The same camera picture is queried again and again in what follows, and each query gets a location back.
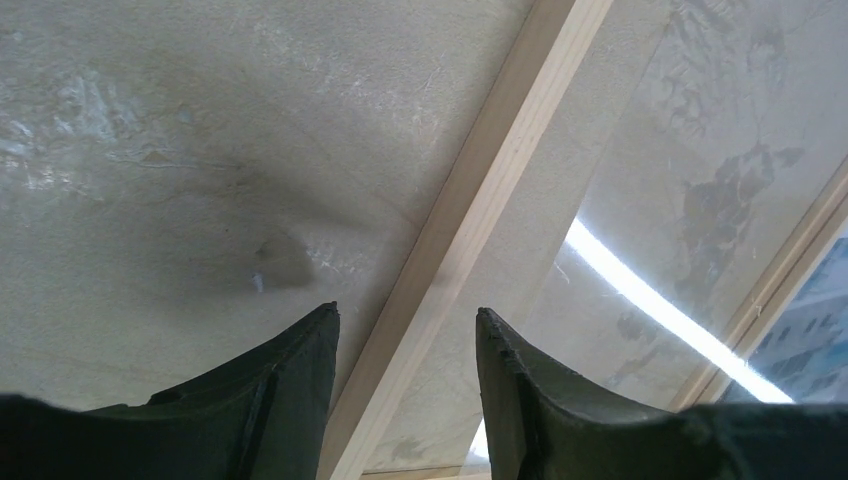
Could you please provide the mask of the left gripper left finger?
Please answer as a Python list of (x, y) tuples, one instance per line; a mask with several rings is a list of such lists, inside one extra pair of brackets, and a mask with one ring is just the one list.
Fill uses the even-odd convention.
[(145, 404), (73, 411), (1, 398), (5, 479), (312, 479), (340, 315), (318, 306), (279, 335)]

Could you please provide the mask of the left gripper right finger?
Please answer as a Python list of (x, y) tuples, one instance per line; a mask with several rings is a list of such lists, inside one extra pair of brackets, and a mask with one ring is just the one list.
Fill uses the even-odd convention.
[(495, 479), (843, 479), (843, 404), (701, 404), (672, 413), (605, 389), (476, 316)]

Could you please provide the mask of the building photo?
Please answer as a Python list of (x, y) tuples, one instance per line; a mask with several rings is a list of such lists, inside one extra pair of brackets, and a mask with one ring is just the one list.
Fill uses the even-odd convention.
[(796, 403), (847, 402), (847, 237), (789, 303), (749, 364)]

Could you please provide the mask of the clear acrylic glass sheet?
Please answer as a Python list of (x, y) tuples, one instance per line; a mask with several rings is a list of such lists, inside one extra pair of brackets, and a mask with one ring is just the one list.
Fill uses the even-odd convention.
[(846, 155), (845, 2), (614, 2), (366, 471), (466, 462), (481, 307), (594, 382), (672, 407), (702, 357), (572, 234), (721, 336)]

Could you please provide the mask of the light wooden picture frame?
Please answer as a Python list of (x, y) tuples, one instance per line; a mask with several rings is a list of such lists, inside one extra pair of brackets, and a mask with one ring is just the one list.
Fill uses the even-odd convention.
[[(365, 469), (463, 290), (593, 39), (616, 1), (538, 1), (529, 11), (335, 407), (322, 479), (472, 476), (486, 454), (484, 416), (457, 467)], [(714, 402), (731, 383), (755, 398), (785, 394), (749, 364), (755, 346), (847, 222), (847, 155), (770, 261), (721, 336), (682, 313), (589, 232), (570, 245), (703, 362), (672, 407)]]

